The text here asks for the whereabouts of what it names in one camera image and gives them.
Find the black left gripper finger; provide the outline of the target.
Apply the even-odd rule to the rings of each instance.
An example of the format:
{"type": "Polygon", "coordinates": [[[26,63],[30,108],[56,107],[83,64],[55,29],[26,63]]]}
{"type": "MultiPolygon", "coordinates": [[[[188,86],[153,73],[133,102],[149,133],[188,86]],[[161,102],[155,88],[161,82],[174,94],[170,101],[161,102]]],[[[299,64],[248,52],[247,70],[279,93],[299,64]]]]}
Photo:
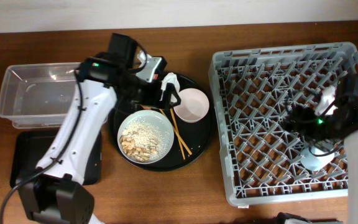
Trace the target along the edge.
{"type": "Polygon", "coordinates": [[[170,95],[170,107],[174,108],[175,106],[178,106],[181,104],[181,98],[177,92],[177,89],[175,88],[175,85],[172,83],[168,84],[168,92],[170,95]]]}
{"type": "Polygon", "coordinates": [[[170,105],[170,92],[165,88],[161,89],[161,95],[158,100],[159,109],[167,109],[170,105]]]}

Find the white napkin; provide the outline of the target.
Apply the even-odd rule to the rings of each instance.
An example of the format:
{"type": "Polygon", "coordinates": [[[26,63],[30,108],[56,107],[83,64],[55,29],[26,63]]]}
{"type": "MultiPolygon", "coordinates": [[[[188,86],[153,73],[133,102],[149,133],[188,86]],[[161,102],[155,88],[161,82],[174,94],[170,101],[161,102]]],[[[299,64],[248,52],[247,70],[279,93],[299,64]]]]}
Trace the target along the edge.
{"type": "Polygon", "coordinates": [[[175,88],[177,89],[177,92],[180,91],[180,83],[178,81],[177,75],[173,72],[168,73],[162,80],[160,89],[167,89],[168,90],[168,84],[172,83],[175,85],[175,88]]]}

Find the wooden chopstick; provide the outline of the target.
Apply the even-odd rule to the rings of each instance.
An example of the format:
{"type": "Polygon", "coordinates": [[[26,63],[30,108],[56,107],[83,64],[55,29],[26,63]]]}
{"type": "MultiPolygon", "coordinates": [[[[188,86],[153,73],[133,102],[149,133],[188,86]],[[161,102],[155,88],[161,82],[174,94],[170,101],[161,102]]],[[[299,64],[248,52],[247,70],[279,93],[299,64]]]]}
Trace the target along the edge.
{"type": "Polygon", "coordinates": [[[175,115],[174,115],[174,112],[173,112],[173,109],[171,108],[170,109],[170,114],[171,114],[171,117],[172,117],[172,121],[173,121],[173,127],[174,127],[174,132],[178,138],[178,143],[179,143],[179,147],[180,147],[180,150],[181,150],[181,155],[182,155],[182,158],[183,160],[185,160],[185,152],[184,152],[184,145],[182,143],[182,140],[181,140],[181,136],[178,132],[178,126],[177,126],[177,122],[176,122],[176,119],[175,119],[175,115]]]}
{"type": "MultiPolygon", "coordinates": [[[[141,105],[141,107],[144,110],[151,110],[150,107],[146,107],[141,105]]],[[[168,118],[168,116],[165,114],[165,112],[162,109],[159,109],[160,113],[162,113],[166,118],[168,118]]],[[[176,134],[177,138],[178,138],[178,142],[179,142],[179,146],[180,146],[180,150],[181,150],[181,154],[182,154],[182,158],[183,160],[185,160],[185,153],[184,150],[186,150],[186,152],[188,153],[189,156],[193,155],[192,151],[190,150],[190,148],[187,146],[186,142],[183,140],[183,138],[180,136],[180,133],[178,132],[178,126],[175,120],[175,116],[173,114],[173,110],[170,110],[171,112],[171,117],[173,119],[173,131],[176,134]]]]}

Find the pink bowl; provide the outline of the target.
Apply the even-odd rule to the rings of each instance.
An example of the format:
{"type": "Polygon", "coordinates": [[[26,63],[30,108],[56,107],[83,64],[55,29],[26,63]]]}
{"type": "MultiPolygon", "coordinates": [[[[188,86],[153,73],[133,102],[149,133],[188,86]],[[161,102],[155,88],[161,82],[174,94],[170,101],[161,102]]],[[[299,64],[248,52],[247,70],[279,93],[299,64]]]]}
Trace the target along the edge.
{"type": "Polygon", "coordinates": [[[179,92],[181,103],[173,108],[175,114],[184,122],[195,123],[203,119],[209,111],[206,94],[196,88],[187,88],[179,92]]]}

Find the grey plate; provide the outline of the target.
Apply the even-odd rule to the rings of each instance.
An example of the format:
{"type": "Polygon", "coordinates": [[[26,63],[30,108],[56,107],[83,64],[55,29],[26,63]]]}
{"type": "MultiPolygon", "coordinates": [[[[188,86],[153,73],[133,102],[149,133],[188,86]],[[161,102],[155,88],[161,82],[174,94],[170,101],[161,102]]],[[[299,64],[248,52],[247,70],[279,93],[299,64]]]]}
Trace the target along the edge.
{"type": "Polygon", "coordinates": [[[173,127],[172,127],[171,123],[169,122],[169,120],[161,113],[153,111],[153,110],[140,110],[140,111],[137,111],[137,112],[129,115],[121,123],[121,125],[118,129],[118,132],[117,132],[117,143],[118,143],[119,149],[123,153],[124,157],[126,159],[128,159],[129,161],[134,162],[136,164],[140,164],[140,165],[153,164],[153,163],[156,163],[156,162],[160,161],[161,159],[163,159],[168,154],[171,147],[173,146],[174,139],[175,139],[175,133],[173,131],[173,127]],[[167,150],[166,150],[165,154],[163,154],[163,156],[161,158],[157,159],[156,161],[145,162],[145,163],[137,162],[124,154],[122,147],[119,144],[119,138],[121,137],[121,134],[122,134],[124,128],[131,121],[135,121],[135,120],[149,122],[149,123],[157,126],[160,129],[160,131],[162,132],[163,140],[164,140],[164,143],[166,144],[167,150]]]}

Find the light blue cup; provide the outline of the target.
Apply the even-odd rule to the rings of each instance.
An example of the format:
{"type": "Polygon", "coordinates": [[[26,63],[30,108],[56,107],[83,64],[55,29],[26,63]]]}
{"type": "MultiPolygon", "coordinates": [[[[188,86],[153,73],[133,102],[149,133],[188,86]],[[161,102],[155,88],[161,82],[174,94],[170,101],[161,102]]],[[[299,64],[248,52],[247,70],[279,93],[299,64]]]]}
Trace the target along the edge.
{"type": "Polygon", "coordinates": [[[323,154],[325,152],[317,147],[309,146],[300,152],[302,156],[300,162],[304,168],[310,171],[319,171],[334,159],[334,154],[327,156],[323,156],[323,154]]]}

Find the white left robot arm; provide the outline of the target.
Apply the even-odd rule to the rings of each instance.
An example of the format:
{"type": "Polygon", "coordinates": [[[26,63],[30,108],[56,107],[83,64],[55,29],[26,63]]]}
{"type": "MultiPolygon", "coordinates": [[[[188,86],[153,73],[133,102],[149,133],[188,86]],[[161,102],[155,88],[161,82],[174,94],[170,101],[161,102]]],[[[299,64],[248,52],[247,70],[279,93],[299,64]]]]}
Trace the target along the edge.
{"type": "Polygon", "coordinates": [[[94,197],[84,187],[86,166],[99,131],[121,101],[151,108],[179,105],[175,82],[164,73],[167,61],[145,51],[101,52],[73,70],[76,87],[63,124],[35,170],[18,176],[0,207],[0,223],[12,195],[37,223],[99,223],[94,197]]]}

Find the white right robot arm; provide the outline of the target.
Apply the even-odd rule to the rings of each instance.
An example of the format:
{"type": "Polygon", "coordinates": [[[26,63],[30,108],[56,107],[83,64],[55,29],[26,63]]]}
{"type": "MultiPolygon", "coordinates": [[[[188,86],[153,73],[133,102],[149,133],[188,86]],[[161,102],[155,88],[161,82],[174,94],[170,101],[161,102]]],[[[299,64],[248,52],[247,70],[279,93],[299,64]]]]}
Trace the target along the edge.
{"type": "Polygon", "coordinates": [[[333,158],[334,143],[343,142],[348,165],[349,223],[358,223],[358,74],[346,75],[319,96],[316,108],[285,107],[281,126],[309,144],[302,150],[305,168],[317,171],[333,158]]]}

